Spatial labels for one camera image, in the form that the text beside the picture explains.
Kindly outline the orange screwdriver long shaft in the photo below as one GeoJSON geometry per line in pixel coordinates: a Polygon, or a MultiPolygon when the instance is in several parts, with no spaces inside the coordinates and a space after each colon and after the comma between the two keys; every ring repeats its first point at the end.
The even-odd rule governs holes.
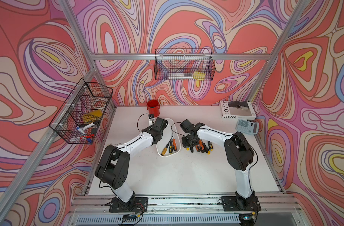
{"type": "Polygon", "coordinates": [[[199,150],[201,153],[204,153],[205,152],[205,147],[203,145],[203,142],[202,140],[199,140],[199,150]]]}

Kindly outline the black yellow-tip screwdriver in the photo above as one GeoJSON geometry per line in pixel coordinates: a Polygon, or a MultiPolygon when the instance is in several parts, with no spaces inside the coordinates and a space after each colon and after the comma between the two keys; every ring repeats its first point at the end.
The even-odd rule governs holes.
{"type": "Polygon", "coordinates": [[[204,148],[205,148],[205,152],[206,152],[207,154],[211,154],[210,149],[208,148],[208,146],[206,145],[206,143],[203,143],[203,145],[204,145],[204,148]]]}

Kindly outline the orange black screwdriver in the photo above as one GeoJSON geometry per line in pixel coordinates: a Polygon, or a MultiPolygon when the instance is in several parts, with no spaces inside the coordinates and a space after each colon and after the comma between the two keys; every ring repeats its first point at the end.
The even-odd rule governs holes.
{"type": "Polygon", "coordinates": [[[172,145],[173,145],[173,151],[177,151],[177,144],[176,144],[176,139],[174,137],[174,134],[172,134],[172,145]]]}

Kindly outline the white plastic storage box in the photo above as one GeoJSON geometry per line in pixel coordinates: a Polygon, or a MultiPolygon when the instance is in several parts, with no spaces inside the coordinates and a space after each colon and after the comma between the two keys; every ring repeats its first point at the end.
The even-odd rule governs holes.
{"type": "Polygon", "coordinates": [[[171,157],[173,154],[179,153],[182,148],[182,145],[180,142],[180,136],[179,134],[177,134],[177,127],[176,127],[177,124],[170,118],[165,118],[165,120],[168,121],[168,125],[166,129],[163,131],[162,139],[156,144],[157,153],[162,158],[171,157]],[[167,145],[167,143],[170,141],[172,134],[174,134],[174,137],[176,139],[177,151],[176,152],[173,151],[173,153],[170,154],[169,150],[167,150],[166,154],[164,156],[161,156],[161,153],[163,149],[165,148],[165,146],[167,145]]]}

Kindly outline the black yellow dotted screwdriver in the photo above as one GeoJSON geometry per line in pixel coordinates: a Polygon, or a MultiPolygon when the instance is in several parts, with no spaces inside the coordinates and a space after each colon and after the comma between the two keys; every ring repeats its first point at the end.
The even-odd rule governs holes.
{"type": "Polygon", "coordinates": [[[208,147],[209,147],[209,150],[210,150],[210,151],[213,150],[213,144],[212,144],[212,142],[208,141],[208,147]]]}

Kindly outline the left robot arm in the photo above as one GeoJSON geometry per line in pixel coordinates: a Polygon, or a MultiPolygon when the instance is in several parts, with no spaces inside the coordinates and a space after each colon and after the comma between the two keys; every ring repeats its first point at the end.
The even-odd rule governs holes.
{"type": "Polygon", "coordinates": [[[156,145],[163,138],[163,131],[168,121],[157,117],[152,125],[141,130],[132,140],[119,146],[108,145],[99,160],[95,176],[100,183],[107,184],[115,195],[105,206],[111,213],[134,212],[147,210],[147,197],[137,198],[135,192],[126,182],[129,163],[132,156],[144,149],[156,145]]]}

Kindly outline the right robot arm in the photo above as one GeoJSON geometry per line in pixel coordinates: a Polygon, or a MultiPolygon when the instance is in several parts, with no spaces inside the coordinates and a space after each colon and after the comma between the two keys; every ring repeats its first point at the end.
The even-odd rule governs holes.
{"type": "Polygon", "coordinates": [[[201,122],[194,125],[189,120],[181,122],[180,128],[185,133],[181,137],[182,145],[185,148],[198,145],[204,147],[203,140],[224,148],[227,162],[235,170],[237,182],[235,196],[225,196],[221,199],[225,206],[235,206],[242,211],[259,212],[261,206],[250,179],[250,169],[254,166],[255,151],[243,133],[226,133],[212,129],[201,122]],[[229,198],[231,198],[232,204],[228,203],[229,198]]]}

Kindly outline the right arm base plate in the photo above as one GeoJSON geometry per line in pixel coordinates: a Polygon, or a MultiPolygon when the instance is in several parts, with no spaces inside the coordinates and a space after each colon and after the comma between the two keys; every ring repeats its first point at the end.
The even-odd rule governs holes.
{"type": "Polygon", "coordinates": [[[224,211],[247,211],[247,212],[259,212],[261,211],[260,202],[258,197],[252,194],[248,198],[243,198],[240,195],[236,196],[222,196],[221,204],[224,211]]]}

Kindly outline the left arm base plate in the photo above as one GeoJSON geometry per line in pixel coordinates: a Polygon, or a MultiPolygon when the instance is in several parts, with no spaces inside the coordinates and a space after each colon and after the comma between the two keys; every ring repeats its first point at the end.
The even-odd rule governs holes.
{"type": "Polygon", "coordinates": [[[144,213],[147,211],[148,198],[147,197],[132,197],[129,202],[123,202],[114,197],[111,202],[105,204],[109,207],[110,213],[144,213]]]}

